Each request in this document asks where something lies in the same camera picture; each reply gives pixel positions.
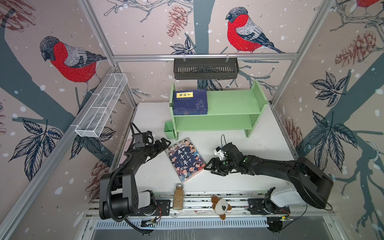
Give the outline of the illustrated Chinese history book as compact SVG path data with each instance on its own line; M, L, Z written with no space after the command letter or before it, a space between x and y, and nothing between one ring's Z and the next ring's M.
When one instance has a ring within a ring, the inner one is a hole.
M206 166L189 138L171 144L165 151L182 183L203 171Z

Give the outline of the blue book wide yellow label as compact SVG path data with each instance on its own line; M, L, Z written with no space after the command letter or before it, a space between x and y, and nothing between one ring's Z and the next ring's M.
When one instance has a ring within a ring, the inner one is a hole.
M198 116L207 114L207 112L173 112L174 116Z

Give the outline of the dark blue bottom book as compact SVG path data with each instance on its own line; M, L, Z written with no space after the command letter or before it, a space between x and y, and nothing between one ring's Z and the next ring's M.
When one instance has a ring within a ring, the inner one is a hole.
M174 110L207 110L207 90L176 91L173 95Z

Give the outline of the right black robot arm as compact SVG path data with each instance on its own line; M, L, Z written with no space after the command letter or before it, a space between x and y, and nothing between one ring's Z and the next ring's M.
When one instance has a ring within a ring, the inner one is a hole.
M269 176L291 183L286 188L268 189L262 200L250 200L248 210L252 214L288 214L289 205L301 203L321 210L327 209L334 182L306 158L277 161L243 155L232 143L216 148L214 153L216 156L204 168L212 174L222 177L232 173Z

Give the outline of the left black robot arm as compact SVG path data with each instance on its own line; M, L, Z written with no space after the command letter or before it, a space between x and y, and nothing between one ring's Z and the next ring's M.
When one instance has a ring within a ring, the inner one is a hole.
M116 222L141 211L151 214L156 200L152 191L138 192L135 175L144 163L154 159L170 146L165 138L154 140L152 132L133 134L126 159L117 169L105 174L100 180L99 215L101 219Z

